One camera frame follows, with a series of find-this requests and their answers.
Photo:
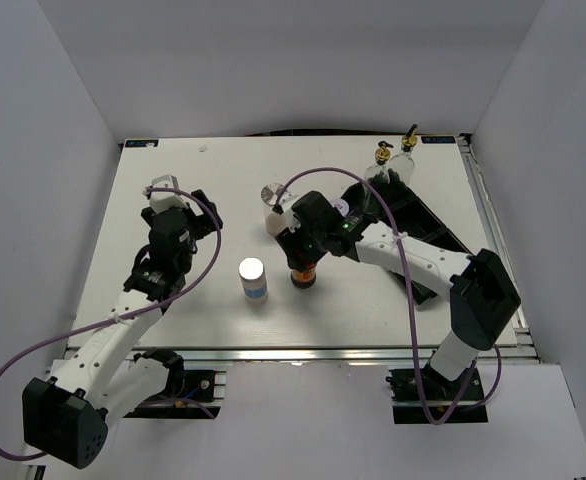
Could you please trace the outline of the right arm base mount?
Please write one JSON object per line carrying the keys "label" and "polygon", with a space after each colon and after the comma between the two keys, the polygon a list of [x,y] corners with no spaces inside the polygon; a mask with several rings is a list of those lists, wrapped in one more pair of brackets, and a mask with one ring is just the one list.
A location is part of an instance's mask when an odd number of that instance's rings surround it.
{"label": "right arm base mount", "polygon": [[[443,416],[463,385],[469,368],[455,381],[440,380],[435,373],[422,372],[425,398],[429,411],[435,419]],[[429,423],[417,390],[412,368],[392,369],[386,376],[391,400],[393,421],[396,425],[426,425]],[[452,424],[481,424],[489,421],[485,405],[477,405],[485,392],[477,368],[473,369],[470,382],[462,394],[455,410],[448,418]]]}

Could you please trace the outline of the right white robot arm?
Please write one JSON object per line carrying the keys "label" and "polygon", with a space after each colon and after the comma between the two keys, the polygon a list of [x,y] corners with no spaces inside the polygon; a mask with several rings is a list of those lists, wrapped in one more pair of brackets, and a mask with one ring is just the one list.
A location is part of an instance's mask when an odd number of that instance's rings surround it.
{"label": "right white robot arm", "polygon": [[293,271],[312,270],[326,254],[347,257],[409,278],[448,302],[450,331],[424,374],[426,390],[439,399],[459,389],[463,371],[495,345],[521,305],[494,252],[471,255],[395,234],[361,209],[335,206],[317,191],[275,206],[265,223]]}

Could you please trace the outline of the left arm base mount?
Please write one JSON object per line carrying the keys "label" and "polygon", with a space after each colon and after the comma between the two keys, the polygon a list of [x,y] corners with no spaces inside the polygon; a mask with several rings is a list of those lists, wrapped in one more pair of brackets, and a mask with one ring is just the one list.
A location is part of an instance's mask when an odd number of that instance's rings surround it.
{"label": "left arm base mount", "polygon": [[213,367],[193,367],[168,349],[150,349],[133,355],[130,369],[140,360],[151,360],[168,372],[162,391],[125,415],[131,419],[214,420],[224,399],[227,374]]}

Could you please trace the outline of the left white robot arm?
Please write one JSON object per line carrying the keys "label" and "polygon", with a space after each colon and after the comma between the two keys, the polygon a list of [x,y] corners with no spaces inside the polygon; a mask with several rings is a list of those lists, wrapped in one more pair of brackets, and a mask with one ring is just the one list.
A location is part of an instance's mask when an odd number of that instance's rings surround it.
{"label": "left white robot arm", "polygon": [[136,255],[108,324],[48,379],[32,379],[22,393],[26,444],[78,469],[95,460],[110,428],[139,404],[154,395],[175,398],[184,387],[183,360],[170,350],[147,350],[126,373],[118,370],[173,301],[191,289],[186,276],[197,243],[220,234],[223,222],[201,190],[186,193],[159,184],[145,194],[148,242]]}

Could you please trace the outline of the red-lid dark sauce jar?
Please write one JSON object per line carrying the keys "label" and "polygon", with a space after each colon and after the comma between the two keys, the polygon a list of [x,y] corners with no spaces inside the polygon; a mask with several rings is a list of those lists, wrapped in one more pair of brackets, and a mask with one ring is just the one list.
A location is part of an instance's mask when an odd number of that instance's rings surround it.
{"label": "red-lid dark sauce jar", "polygon": [[308,289],[316,282],[316,267],[310,266],[305,270],[292,269],[290,272],[290,279],[293,285],[298,289]]}

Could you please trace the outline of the small white-lid sauce jar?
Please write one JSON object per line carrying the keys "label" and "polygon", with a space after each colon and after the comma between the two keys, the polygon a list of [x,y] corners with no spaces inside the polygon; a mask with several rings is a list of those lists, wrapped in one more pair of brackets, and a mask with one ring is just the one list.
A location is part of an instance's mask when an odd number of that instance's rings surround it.
{"label": "small white-lid sauce jar", "polygon": [[344,199],[335,199],[332,205],[343,217],[346,217],[350,211],[349,204]]}

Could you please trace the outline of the clear silver-lid spice jar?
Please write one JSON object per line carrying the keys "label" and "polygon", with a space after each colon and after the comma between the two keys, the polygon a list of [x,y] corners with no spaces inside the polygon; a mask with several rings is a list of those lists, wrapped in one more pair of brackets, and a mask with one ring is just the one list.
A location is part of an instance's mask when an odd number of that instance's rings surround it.
{"label": "clear silver-lid spice jar", "polygon": [[260,192],[265,230],[271,237],[276,237],[286,227],[283,215],[273,212],[278,196],[284,191],[282,184],[270,183],[265,185]]}

